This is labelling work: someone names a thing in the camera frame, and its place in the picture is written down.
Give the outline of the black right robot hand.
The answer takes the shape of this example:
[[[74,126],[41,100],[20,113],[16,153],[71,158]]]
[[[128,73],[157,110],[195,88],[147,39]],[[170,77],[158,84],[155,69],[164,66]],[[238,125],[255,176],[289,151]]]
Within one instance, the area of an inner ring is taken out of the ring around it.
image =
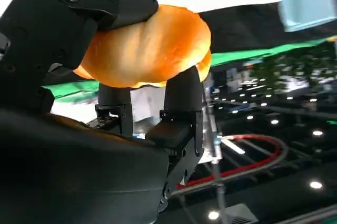
[[[1,223],[154,223],[202,156],[195,66],[167,83],[145,139],[50,113],[42,82],[76,69],[98,30],[135,24],[156,0],[12,0],[1,16]]]

